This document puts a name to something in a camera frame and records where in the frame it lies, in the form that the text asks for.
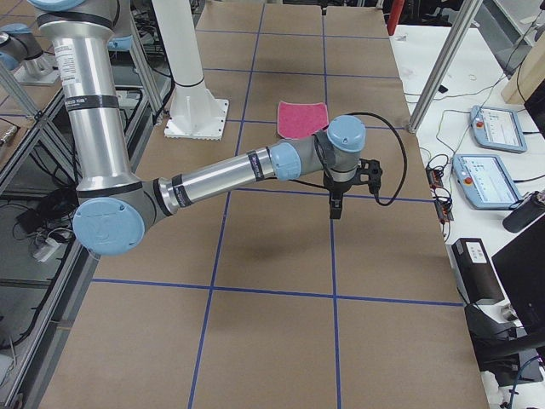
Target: black cylinder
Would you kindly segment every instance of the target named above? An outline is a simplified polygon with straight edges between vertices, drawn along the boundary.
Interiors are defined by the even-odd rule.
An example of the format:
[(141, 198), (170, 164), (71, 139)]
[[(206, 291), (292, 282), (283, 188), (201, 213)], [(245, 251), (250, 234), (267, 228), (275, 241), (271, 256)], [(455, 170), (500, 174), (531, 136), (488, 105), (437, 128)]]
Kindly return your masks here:
[(518, 233), (540, 215), (545, 213), (545, 204), (537, 200), (537, 193), (533, 193), (519, 207), (503, 219), (503, 226), (511, 233)]

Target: cardboard table surface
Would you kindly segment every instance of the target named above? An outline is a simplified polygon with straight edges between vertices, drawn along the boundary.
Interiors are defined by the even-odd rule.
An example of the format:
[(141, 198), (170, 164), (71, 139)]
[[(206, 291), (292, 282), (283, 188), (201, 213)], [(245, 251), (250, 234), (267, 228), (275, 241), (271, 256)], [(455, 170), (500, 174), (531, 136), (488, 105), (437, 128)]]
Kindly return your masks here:
[[(197, 33), (207, 86), (231, 102), (225, 134), (156, 127), (142, 179), (274, 143), (280, 101), (409, 117), (374, 9), (207, 3)], [(386, 199), (399, 147), (364, 121)], [(323, 191), (264, 181), (103, 257), (41, 407), (488, 407), (418, 144), (400, 133), (409, 171), (390, 207), (354, 188), (331, 222)]]

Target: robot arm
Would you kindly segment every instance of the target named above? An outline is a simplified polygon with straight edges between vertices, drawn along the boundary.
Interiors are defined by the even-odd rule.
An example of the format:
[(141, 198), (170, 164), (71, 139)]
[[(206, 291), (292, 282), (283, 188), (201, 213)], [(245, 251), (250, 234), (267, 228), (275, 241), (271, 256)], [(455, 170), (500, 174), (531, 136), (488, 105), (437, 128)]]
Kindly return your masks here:
[(378, 162), (359, 159), (365, 127), (351, 116), (303, 140), (281, 141), (171, 180), (141, 181), (129, 166), (107, 53), (114, 26), (123, 19), (122, 0), (28, 1), (58, 61), (82, 168), (73, 226), (88, 249), (121, 254), (178, 209), (270, 177), (284, 181), (324, 170), (332, 218), (340, 217), (342, 195), (353, 184), (368, 183), (362, 175), (370, 176), (371, 192), (378, 194), (382, 171)]
[(31, 30), (21, 23), (0, 27), (0, 62), (9, 70), (14, 70), (22, 62), (28, 75), (34, 78), (53, 71)]

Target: blue tape grid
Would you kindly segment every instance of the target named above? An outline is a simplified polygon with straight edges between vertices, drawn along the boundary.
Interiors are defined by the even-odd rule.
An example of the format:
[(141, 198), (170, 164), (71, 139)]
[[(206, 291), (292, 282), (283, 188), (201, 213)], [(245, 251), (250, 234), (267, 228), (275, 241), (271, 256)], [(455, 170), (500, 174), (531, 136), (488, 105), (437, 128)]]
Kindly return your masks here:
[[(242, 112), (241, 119), (228, 119), (228, 122), (234, 122), (239, 123), (240, 127), (238, 130), (238, 139), (237, 144), (235, 148), (235, 154), (238, 154), (242, 142), (242, 134), (244, 130), (244, 124), (274, 124), (276, 125), (275, 121), (259, 121), (259, 120), (248, 120), (246, 119), (246, 111), (248, 108), (248, 100), (250, 96), (251, 86), (252, 86), (252, 78), (253, 74), (256, 71), (255, 68), (255, 56), (257, 53), (258, 45), (259, 45), (259, 39), (260, 35), (263, 34), (261, 32), (261, 25), (263, 21), (263, 16), (265, 14), (265, 5), (262, 6), (261, 9), (261, 16), (260, 16), (260, 24), (258, 32), (252, 32), (252, 34), (256, 34), (255, 39), (255, 47), (254, 47), (254, 54), (252, 56), (252, 63), (251, 63), (251, 69), (249, 71), (246, 70), (226, 70), (226, 69), (216, 69), (217, 71), (239, 71), (239, 72), (248, 72), (249, 73), (249, 79), (248, 79), (248, 85), (246, 89), (245, 99), (244, 99), (244, 107)], [(325, 35), (325, 20), (322, 17), (322, 44), (323, 44), (323, 53), (324, 53), (324, 73), (323, 74), (310, 74), (310, 75), (320, 75), (324, 78), (324, 100), (327, 104), (328, 102), (328, 93), (327, 93), (327, 58), (326, 58), (326, 37), (334, 37), (334, 36), (326, 36)], [(270, 72), (275, 74), (301, 74), (301, 75), (307, 75), (300, 72)], [(386, 127), (376, 126), (376, 127), (368, 127), (368, 128), (375, 128), (375, 129), (384, 129)], [(287, 193), (287, 194), (300, 194), (300, 195), (318, 195), (318, 196), (327, 196), (327, 193), (321, 193), (321, 192), (303, 192), (303, 191), (295, 191), (295, 190), (269, 190), (269, 189), (263, 189), (263, 188), (252, 188), (252, 187), (241, 187), (238, 189), (239, 191), (243, 192), (259, 192), (259, 193)], [(356, 194), (347, 194), (348, 198), (355, 198), (355, 199), (370, 199), (374, 200), (372, 196), (367, 195), (356, 195)], [(313, 292), (301, 292), (301, 291), (275, 291), (275, 290), (266, 290), (266, 289), (252, 289), (252, 288), (239, 288), (239, 287), (227, 287), (227, 286), (218, 286), (215, 285), (215, 278), (218, 271), (219, 261), (221, 257), (221, 250), (223, 246), (223, 239), (225, 236), (225, 229), (226, 229), (226, 222), (227, 222), (227, 215), (229, 212), (230, 207), (230, 200), (231, 200), (231, 193), (227, 194), (226, 203), (224, 207), (224, 213), (223, 218), (221, 222), (221, 229), (220, 229), (220, 235), (218, 238), (218, 243), (216, 247), (216, 253), (215, 253), (215, 260), (214, 260), (214, 267), (212, 271), (212, 277), (210, 279), (209, 285), (193, 285), (193, 284), (183, 284), (183, 283), (168, 283), (168, 282), (151, 282), (151, 281), (142, 281), (142, 280), (125, 280), (125, 279), (108, 279), (108, 278), (96, 278), (93, 279), (93, 282), (95, 283), (110, 283), (110, 284), (118, 284), (118, 285), (151, 285), (151, 286), (161, 286), (161, 287), (174, 287), (174, 288), (185, 288), (190, 290), (198, 290), (198, 291), (207, 291), (208, 292), (208, 298), (206, 302), (206, 308), (204, 311), (204, 319), (203, 324), (201, 328), (201, 334), (199, 338), (198, 343), (198, 351), (197, 351), (197, 357), (195, 360), (195, 367), (193, 370), (193, 377), (192, 377), (192, 385), (190, 390), (190, 396), (189, 400), (187, 402), (187, 408), (192, 409), (194, 406), (195, 401), (195, 395), (197, 393), (197, 386), (198, 386), (198, 374), (200, 370), (200, 364), (203, 357), (203, 350), (204, 350), (204, 343), (206, 340), (206, 332), (208, 328), (209, 323), (209, 315), (210, 310), (212, 306), (212, 302), (214, 299), (214, 293), (216, 291), (224, 291), (224, 292), (237, 292), (237, 293), (247, 293), (247, 294), (263, 294), (263, 295), (271, 295), (271, 296), (282, 296), (282, 297), (310, 297), (310, 298), (318, 298), (318, 299), (330, 299), (332, 302), (332, 310), (333, 310), (333, 335), (334, 335), (334, 345), (335, 345), (335, 363), (336, 363), (336, 409), (342, 409), (342, 388), (341, 388), (341, 345), (340, 345), (340, 336), (339, 336), (339, 317), (338, 317), (338, 300), (349, 300), (349, 301), (355, 301), (355, 302), (389, 302), (389, 303), (400, 303), (400, 304), (418, 304), (418, 305), (428, 305), (428, 306), (434, 306), (434, 307), (462, 307), (462, 304), (460, 302), (441, 302), (441, 301), (428, 301), (428, 300), (409, 300), (409, 299), (396, 299), (396, 298), (385, 298), (385, 297), (360, 297), (360, 296), (348, 296), (348, 295), (342, 295), (337, 293), (337, 279), (336, 279), (336, 247), (335, 247), (335, 225), (333, 222), (330, 222), (330, 252), (331, 252), (331, 282), (332, 282), (332, 293), (331, 294), (322, 294), (322, 293), (313, 293)], [(404, 199), (399, 198), (400, 201), (410, 201), (410, 202), (422, 202), (422, 203), (429, 203), (432, 204), (433, 201), (431, 199)]]
[[(242, 288), (242, 287), (228, 287), (223, 285), (200, 285), (200, 284), (186, 284), (186, 283), (170, 283), (162, 281), (146, 281), (141, 279), (108, 279), (108, 278), (94, 278), (94, 283), (103, 284), (119, 284), (119, 285), (147, 285), (151, 287), (171, 287), (171, 288), (185, 288), (188, 290), (203, 290), (203, 291), (223, 291), (223, 292), (242, 292), (247, 294), (266, 294), (271, 296), (285, 296), (285, 297), (306, 297), (306, 298), (326, 298), (333, 299), (333, 294), (326, 294), (320, 292), (305, 292), (305, 291), (281, 291), (281, 290), (267, 290), (261, 288)], [(385, 298), (385, 297), (363, 297), (363, 296), (347, 296), (342, 294), (336, 295), (337, 300), (349, 300), (359, 302), (386, 302), (394, 304), (413, 304), (413, 305), (428, 305), (433, 307), (463, 307), (461, 302), (448, 302), (448, 301), (430, 301), (430, 300), (410, 300), (404, 298)]]
[[(265, 14), (265, 4), (261, 6), (261, 16), (259, 19), (259, 27), (257, 29), (257, 35), (255, 36), (255, 46), (254, 46), (254, 54), (252, 55), (252, 65), (250, 68), (250, 75), (248, 77), (248, 86), (246, 88), (246, 96), (244, 98), (244, 107), (242, 111), (242, 118), (241, 118), (241, 124), (238, 129), (238, 139), (237, 139), (237, 147), (235, 148), (235, 155), (238, 155), (238, 151), (240, 149), (240, 142), (242, 140), (242, 132), (244, 127), (244, 119), (246, 118), (246, 109), (248, 107), (248, 99), (250, 96), (250, 89), (252, 85), (252, 77), (253, 77), (253, 71), (255, 67), (255, 56), (257, 54), (257, 47), (259, 45), (259, 36), (261, 31), (261, 26), (263, 24), (263, 15)], [(197, 359), (195, 360), (195, 369), (193, 371), (193, 379), (192, 379), (192, 385), (191, 385), (191, 391), (189, 394), (189, 401), (187, 402), (187, 409), (193, 408), (193, 402), (195, 399), (195, 390), (197, 388), (197, 380), (198, 380), (198, 370), (200, 368), (200, 361), (201, 357), (203, 355), (203, 347), (204, 347), (204, 339), (206, 336), (206, 328), (208, 325), (209, 320), (209, 313), (210, 313), (210, 306), (212, 304), (212, 296), (214, 295), (214, 285), (215, 285), (215, 276), (218, 269), (218, 264), (220, 261), (220, 254), (221, 254), (221, 245), (223, 243), (223, 236), (225, 233), (225, 225), (227, 221), (227, 214), (229, 211), (229, 204), (231, 201), (231, 192), (227, 194), (226, 203), (225, 203), (225, 210), (223, 212), (223, 220), (221, 221), (221, 230), (220, 230), (220, 238), (218, 240), (218, 246), (215, 253), (215, 260), (214, 260), (214, 270), (212, 272), (212, 279), (210, 281), (210, 288), (208, 293), (208, 300), (206, 302), (206, 309), (204, 311), (204, 320), (203, 320), (203, 328), (201, 330), (201, 337), (198, 343), (198, 352), (197, 352)]]

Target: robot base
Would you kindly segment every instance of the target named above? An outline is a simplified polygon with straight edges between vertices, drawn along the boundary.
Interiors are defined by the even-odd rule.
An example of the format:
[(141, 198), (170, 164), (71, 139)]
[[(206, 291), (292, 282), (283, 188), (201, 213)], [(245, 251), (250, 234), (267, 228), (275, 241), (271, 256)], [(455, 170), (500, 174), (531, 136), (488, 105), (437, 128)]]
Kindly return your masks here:
[(217, 100), (207, 89), (176, 94), (164, 130), (169, 138), (220, 140), (227, 120), (228, 100)]
[[(44, 58), (51, 66), (57, 66), (57, 60), (55, 59), (54, 55), (42, 55), (42, 58)], [(25, 66), (22, 65), (14, 72), (14, 77), (21, 85), (53, 85), (59, 78), (59, 70), (53, 70), (41, 78), (34, 78), (25, 69)]]

